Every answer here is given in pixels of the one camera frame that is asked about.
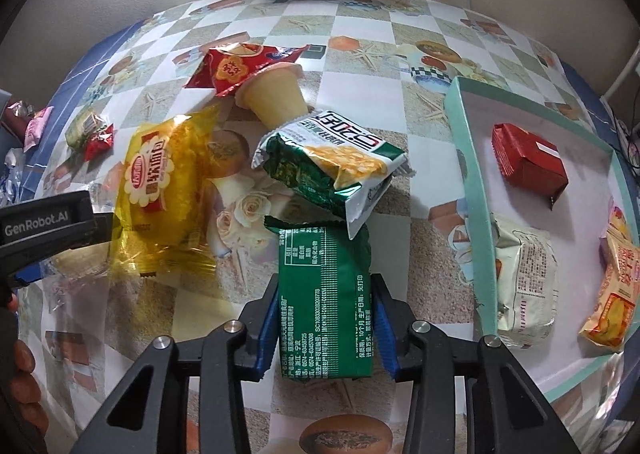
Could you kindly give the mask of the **left hand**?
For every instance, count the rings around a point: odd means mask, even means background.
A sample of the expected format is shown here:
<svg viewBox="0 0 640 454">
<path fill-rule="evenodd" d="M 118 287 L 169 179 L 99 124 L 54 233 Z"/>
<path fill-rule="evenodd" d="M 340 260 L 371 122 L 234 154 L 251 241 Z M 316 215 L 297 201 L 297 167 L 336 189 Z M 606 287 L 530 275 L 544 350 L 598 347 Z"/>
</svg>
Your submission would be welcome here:
<svg viewBox="0 0 640 454">
<path fill-rule="evenodd" d="M 17 296 L 1 296 L 1 452 L 47 453 L 49 428 L 34 375 L 35 357 L 17 337 Z"/>
</svg>

